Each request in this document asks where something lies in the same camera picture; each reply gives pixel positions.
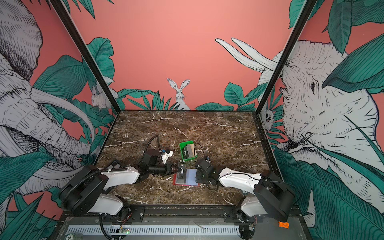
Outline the stack of credit cards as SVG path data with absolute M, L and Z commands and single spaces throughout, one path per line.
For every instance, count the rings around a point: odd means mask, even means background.
M 194 144 L 188 144 L 184 147 L 183 150 L 184 158 L 187 159 L 195 159 L 196 158 L 196 151 L 195 151 L 195 145 Z

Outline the green plastic tray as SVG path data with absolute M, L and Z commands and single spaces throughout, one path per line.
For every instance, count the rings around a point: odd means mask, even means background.
M 193 141 L 186 141 L 179 144 L 181 157 L 184 162 L 191 161 L 197 158 L 197 151 Z

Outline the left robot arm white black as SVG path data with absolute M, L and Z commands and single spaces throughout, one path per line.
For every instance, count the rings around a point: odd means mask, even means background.
M 172 154 L 169 149 L 149 149 L 133 166 L 119 163 L 105 169 L 86 166 L 60 190 L 61 208 L 75 217 L 97 213 L 127 220 L 132 214 L 130 205 L 122 197 L 110 196 L 109 191 L 116 186 L 141 183 L 149 175 L 169 176 L 180 172 L 177 165 L 168 162 Z

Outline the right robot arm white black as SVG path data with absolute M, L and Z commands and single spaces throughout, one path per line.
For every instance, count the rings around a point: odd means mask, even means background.
M 261 174 L 249 174 L 226 168 L 214 167 L 208 157 L 195 164 L 198 183 L 234 188 L 251 194 L 240 204 L 240 215 L 253 217 L 269 215 L 279 222 L 288 220 L 295 202 L 295 192 L 275 173 L 265 170 Z

